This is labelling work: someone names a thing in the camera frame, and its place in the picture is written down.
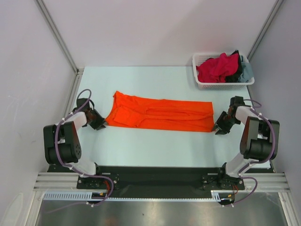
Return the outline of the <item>orange t-shirt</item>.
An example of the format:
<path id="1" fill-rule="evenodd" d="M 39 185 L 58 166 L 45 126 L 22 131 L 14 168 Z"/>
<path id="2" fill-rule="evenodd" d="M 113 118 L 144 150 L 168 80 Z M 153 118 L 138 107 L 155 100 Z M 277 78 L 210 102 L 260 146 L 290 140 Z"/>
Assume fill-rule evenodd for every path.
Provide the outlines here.
<path id="1" fill-rule="evenodd" d="M 214 109 L 211 102 L 151 99 L 116 91 L 106 118 L 110 126 L 188 132 L 211 132 Z"/>

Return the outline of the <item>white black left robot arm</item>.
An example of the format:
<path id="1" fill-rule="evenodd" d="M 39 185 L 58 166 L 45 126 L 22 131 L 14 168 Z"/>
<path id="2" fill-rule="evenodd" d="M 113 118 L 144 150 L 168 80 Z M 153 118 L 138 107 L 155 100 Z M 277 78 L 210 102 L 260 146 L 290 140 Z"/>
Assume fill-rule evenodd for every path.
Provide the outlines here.
<path id="1" fill-rule="evenodd" d="M 71 117 L 61 125 L 47 125 L 43 128 L 45 159 L 50 165 L 67 167 L 76 171 L 80 177 L 87 178 L 93 188 L 103 185 L 104 177 L 100 174 L 97 163 L 82 156 L 78 131 L 90 126 L 98 131 L 106 128 L 106 121 L 95 109 L 95 104 L 87 98 L 76 101 L 76 108 Z"/>

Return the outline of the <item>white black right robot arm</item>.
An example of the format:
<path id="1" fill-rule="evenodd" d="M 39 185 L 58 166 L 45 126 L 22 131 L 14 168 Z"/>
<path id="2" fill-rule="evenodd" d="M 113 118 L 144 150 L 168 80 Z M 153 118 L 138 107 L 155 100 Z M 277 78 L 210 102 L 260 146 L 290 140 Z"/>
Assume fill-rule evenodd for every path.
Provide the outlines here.
<path id="1" fill-rule="evenodd" d="M 244 124 L 239 145 L 239 153 L 219 169 L 214 180 L 222 190 L 230 190 L 243 184 L 242 176 L 252 166 L 275 159 L 278 150 L 280 123 L 256 112 L 245 104 L 243 97 L 230 99 L 228 111 L 223 111 L 212 131 L 216 135 L 226 135 L 235 125 Z"/>

